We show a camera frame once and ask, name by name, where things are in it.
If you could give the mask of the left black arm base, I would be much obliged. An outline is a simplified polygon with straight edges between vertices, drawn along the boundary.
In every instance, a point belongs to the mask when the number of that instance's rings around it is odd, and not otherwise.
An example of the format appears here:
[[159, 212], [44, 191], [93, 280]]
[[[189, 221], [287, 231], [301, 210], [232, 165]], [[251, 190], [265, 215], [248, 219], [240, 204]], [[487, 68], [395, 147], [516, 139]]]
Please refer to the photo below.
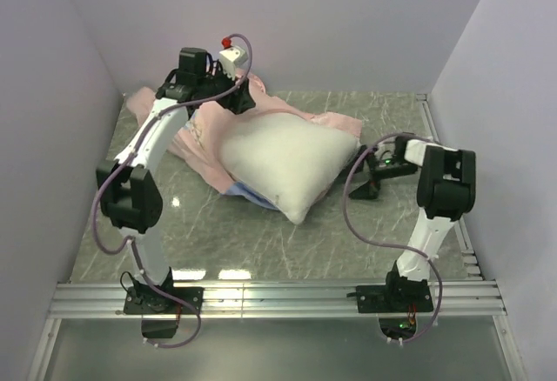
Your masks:
[[157, 286], [165, 295], [141, 284], [128, 271], [121, 274], [119, 283], [126, 293], [123, 314], [142, 318], [141, 332], [148, 340], [170, 340], [178, 333], [181, 317], [201, 315], [205, 289], [175, 286], [171, 271]]

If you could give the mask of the aluminium mounting rail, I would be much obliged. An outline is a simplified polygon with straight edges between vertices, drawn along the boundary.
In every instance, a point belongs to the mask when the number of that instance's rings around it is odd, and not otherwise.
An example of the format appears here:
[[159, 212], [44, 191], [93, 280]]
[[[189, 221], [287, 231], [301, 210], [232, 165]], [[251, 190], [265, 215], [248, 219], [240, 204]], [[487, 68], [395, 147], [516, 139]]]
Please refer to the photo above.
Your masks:
[[[349, 294], [357, 280], [319, 281], [197, 281], [184, 287], [204, 289], [201, 317], [210, 318], [371, 318], [358, 312]], [[172, 319], [175, 313], [130, 314], [119, 284], [60, 284], [50, 303], [48, 318]], [[463, 280], [444, 284], [441, 317], [505, 316], [506, 307], [494, 281]]]

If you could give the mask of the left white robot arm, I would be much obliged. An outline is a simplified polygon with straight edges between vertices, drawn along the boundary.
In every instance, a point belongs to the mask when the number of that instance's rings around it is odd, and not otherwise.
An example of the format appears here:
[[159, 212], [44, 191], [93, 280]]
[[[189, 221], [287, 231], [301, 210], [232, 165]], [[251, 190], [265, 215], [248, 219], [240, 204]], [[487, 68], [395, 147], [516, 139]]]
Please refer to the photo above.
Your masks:
[[129, 250], [136, 266], [136, 280], [149, 286], [144, 302], [156, 313], [169, 311], [175, 303], [171, 267], [162, 252], [157, 225], [163, 199], [154, 173], [179, 130], [202, 104], [214, 102], [234, 115], [254, 107], [248, 75], [240, 67], [252, 67], [252, 47], [223, 41], [218, 57], [206, 50], [183, 48], [178, 65], [157, 88], [149, 114], [128, 145], [112, 160], [96, 169], [97, 194], [91, 216], [103, 214], [123, 237], [117, 248], [105, 246], [97, 226], [91, 227], [99, 250], [116, 256]]

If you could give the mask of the white pillow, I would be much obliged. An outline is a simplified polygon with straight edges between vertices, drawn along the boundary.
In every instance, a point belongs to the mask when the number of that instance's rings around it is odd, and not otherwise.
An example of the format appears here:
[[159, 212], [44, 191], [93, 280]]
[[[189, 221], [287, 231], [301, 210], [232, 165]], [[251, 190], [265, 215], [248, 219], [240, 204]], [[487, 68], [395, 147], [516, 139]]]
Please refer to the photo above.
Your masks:
[[301, 224], [359, 147], [353, 134], [294, 114], [243, 121], [220, 146], [219, 161], [232, 177], [226, 193]]

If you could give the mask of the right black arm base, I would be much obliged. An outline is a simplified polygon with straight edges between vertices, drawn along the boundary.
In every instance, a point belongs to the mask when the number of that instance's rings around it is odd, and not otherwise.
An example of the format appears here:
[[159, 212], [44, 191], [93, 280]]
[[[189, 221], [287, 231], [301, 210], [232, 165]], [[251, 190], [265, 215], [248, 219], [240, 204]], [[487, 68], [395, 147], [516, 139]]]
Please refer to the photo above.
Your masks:
[[[354, 299], [358, 314], [385, 314], [379, 328], [386, 341], [399, 345], [416, 340], [428, 331], [440, 312], [440, 299], [433, 305], [433, 294], [427, 281], [357, 285], [346, 298]], [[431, 312], [432, 317], [422, 331], [417, 316]]]

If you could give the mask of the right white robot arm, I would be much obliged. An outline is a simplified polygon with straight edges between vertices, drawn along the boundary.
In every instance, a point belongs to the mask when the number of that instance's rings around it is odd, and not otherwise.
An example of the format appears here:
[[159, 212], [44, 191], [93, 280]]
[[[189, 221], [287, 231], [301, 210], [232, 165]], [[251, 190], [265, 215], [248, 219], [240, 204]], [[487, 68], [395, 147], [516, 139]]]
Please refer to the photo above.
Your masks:
[[413, 301], [426, 297], [431, 262], [446, 234], [470, 212], [476, 199], [476, 153], [454, 149], [412, 133], [383, 137], [376, 144], [362, 146], [348, 172], [345, 187], [367, 164], [365, 184], [346, 190], [343, 198], [373, 200], [386, 179], [419, 175], [416, 203], [419, 215], [406, 245], [388, 244], [401, 251], [387, 273], [383, 298], [393, 311], [403, 311]]

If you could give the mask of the side aluminium rail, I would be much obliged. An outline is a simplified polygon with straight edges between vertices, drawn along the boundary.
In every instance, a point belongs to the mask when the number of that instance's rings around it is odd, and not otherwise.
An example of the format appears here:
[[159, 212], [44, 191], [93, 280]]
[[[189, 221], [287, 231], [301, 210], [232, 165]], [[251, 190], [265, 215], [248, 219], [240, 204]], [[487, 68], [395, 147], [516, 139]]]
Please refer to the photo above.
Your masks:
[[459, 242], [466, 277], [472, 280], [483, 278], [478, 259], [471, 245], [463, 216], [475, 203], [475, 153], [470, 150], [455, 150], [444, 146], [433, 123], [427, 95], [418, 94], [419, 104], [429, 141], [433, 145], [426, 148], [425, 172], [419, 179], [426, 188], [418, 191], [419, 205], [426, 209], [429, 217], [441, 215], [452, 221], [449, 239]]

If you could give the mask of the pink cartoon pillowcase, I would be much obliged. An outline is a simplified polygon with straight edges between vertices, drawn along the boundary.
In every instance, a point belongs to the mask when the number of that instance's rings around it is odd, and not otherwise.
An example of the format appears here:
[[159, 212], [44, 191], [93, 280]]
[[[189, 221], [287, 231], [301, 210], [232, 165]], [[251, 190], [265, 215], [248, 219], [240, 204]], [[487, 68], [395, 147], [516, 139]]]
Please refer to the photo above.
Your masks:
[[312, 114], [299, 110], [279, 97], [267, 94], [265, 86], [254, 75], [249, 89], [256, 106], [241, 115], [234, 115], [219, 104], [203, 104], [187, 120], [171, 141], [168, 150], [182, 158], [213, 189], [226, 196], [232, 177], [219, 161], [220, 146], [227, 133], [238, 123], [272, 113], [289, 113], [314, 123], [338, 128], [361, 137], [362, 123], [354, 117], [336, 112]]

